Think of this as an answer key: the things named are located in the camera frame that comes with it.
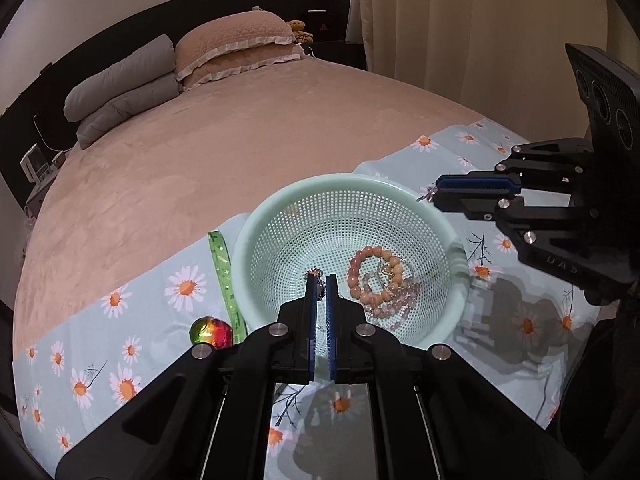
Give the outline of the upper tan ruffled pillow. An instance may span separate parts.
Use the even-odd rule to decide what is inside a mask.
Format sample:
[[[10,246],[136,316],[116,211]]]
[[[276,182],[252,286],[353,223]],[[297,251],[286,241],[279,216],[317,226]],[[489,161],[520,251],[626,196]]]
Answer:
[[[294,41],[291,26],[276,14],[253,10],[223,16],[185,34],[175,46],[178,81],[213,58],[250,48]]]

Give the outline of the upper grey pillow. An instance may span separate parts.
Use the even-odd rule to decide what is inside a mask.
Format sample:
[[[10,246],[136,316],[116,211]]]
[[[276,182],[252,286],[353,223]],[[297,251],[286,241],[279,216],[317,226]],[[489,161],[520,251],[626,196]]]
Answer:
[[[160,35],[126,58],[81,81],[66,96],[63,113],[68,122],[80,122],[115,96],[172,73],[175,49]]]

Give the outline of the tan bedspread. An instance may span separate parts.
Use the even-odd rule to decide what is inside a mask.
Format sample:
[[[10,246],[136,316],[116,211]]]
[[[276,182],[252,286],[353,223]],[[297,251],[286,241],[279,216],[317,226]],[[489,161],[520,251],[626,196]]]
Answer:
[[[23,351],[271,193],[349,172],[477,112],[318,58],[184,92],[74,148],[30,236],[14,302]]]

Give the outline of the cream curtain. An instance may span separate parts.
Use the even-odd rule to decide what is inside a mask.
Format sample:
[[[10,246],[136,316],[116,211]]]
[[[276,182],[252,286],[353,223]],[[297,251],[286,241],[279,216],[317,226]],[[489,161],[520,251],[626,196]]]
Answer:
[[[531,141],[587,132],[567,44],[639,67],[639,38],[614,0],[359,0],[359,13],[372,72]]]

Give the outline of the lower grey pillow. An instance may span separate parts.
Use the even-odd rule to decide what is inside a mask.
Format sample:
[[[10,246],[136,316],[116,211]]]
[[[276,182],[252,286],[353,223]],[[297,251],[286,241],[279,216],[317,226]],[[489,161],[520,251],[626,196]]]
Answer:
[[[169,73],[143,86],[129,90],[107,101],[88,115],[79,125],[76,136],[82,150],[86,150],[116,126],[153,107],[175,99],[181,84]]]

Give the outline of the iridescent red green ball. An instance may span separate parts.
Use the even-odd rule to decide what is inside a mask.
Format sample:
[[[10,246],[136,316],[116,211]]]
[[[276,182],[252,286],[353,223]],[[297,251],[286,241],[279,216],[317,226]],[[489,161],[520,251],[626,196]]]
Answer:
[[[210,344],[215,349],[229,348],[233,344],[232,327],[219,318],[197,318],[189,330],[191,344]]]

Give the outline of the brown plush toy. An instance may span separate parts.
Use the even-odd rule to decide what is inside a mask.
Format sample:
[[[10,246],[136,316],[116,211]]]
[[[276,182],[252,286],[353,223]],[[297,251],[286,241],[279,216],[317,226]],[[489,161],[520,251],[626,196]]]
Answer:
[[[301,46],[311,46],[314,43],[314,35],[306,31],[306,24],[303,21],[291,20],[288,26],[292,29],[294,40]]]

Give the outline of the pearl earrings with hoop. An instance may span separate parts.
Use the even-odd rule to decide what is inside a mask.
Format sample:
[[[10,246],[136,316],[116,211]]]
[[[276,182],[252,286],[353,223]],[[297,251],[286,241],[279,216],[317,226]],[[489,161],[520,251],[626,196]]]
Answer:
[[[418,202],[431,203],[434,200],[434,196],[437,193],[437,186],[431,184],[426,188],[421,188],[421,195],[416,199]]]

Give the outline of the white bedside device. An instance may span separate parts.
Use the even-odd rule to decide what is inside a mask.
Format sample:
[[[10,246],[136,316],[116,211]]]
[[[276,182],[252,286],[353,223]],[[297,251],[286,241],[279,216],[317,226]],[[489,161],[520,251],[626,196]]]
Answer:
[[[49,173],[49,164],[40,147],[34,144],[22,157],[21,168],[30,183],[40,183]]]

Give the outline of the daisy print light blue cloth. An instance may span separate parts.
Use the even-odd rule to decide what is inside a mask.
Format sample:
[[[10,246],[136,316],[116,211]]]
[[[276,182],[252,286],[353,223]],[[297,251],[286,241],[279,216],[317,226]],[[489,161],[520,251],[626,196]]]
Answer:
[[[354,174],[401,184],[419,197],[441,174],[492,169],[524,142],[482,120],[421,136],[363,162]],[[213,249],[210,237],[201,238],[71,316],[14,360],[21,430],[47,472],[190,347],[197,318],[219,318],[235,336],[242,314],[222,291],[230,284],[222,277],[230,262],[214,258],[231,255],[247,217],[238,214],[215,232],[228,249]],[[491,223],[462,214],[447,219],[464,244],[472,280],[460,324],[446,343],[546,428],[600,309],[578,288],[523,266],[509,237]],[[308,386],[277,386],[265,479],[376,479],[367,387],[334,385],[323,372]]]

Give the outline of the grey pillow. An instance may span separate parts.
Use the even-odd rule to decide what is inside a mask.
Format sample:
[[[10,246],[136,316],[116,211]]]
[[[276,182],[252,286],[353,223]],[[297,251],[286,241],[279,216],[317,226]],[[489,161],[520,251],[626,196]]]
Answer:
[[[160,35],[126,58],[81,81],[66,96],[63,113],[68,122],[80,122],[115,96],[172,73],[175,49]]]
[[[82,150],[86,150],[116,126],[153,107],[175,99],[181,84],[169,73],[143,86],[129,90],[107,101],[88,115],[79,125],[76,136]]]

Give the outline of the mint green plastic basket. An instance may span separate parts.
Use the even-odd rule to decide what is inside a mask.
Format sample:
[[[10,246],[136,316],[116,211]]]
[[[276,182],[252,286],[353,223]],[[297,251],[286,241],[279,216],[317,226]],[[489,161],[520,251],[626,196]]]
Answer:
[[[274,193],[247,218],[235,242],[232,286],[248,330],[273,322],[303,296],[313,266],[338,292],[378,296],[367,320],[404,344],[445,341],[461,320],[470,274],[445,216],[398,183],[328,174]]]

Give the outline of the lower tan ruffled pillow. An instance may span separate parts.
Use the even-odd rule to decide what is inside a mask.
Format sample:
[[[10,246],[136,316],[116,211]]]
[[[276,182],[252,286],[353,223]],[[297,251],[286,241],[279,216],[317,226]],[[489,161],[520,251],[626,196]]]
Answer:
[[[212,58],[186,76],[181,85],[184,90],[191,90],[258,68],[300,61],[304,56],[299,44],[264,44]]]

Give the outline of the tan ruffled pillow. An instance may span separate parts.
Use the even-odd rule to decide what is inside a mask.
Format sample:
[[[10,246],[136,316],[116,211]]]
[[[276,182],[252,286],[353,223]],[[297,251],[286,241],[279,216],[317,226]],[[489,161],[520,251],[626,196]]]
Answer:
[[[258,68],[300,61],[304,56],[299,44],[264,44],[212,58],[186,76],[181,85],[184,90],[191,90]]]
[[[185,34],[175,46],[178,81],[213,58],[250,48],[294,41],[291,26],[276,14],[253,10],[223,16]]]

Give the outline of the black headboard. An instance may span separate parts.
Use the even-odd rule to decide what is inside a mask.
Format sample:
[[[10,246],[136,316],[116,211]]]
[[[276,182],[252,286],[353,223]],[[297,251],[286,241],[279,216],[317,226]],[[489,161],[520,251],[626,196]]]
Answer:
[[[169,0],[107,27],[55,63],[38,63],[40,73],[1,115],[1,174],[20,206],[34,185],[20,160],[37,144],[46,159],[55,148],[76,141],[76,122],[63,114],[66,96],[86,78],[126,58],[158,36],[175,44],[187,32],[215,18],[248,11],[254,6],[283,21],[301,20],[314,35],[317,58],[366,70],[363,44],[346,39],[352,0]]]

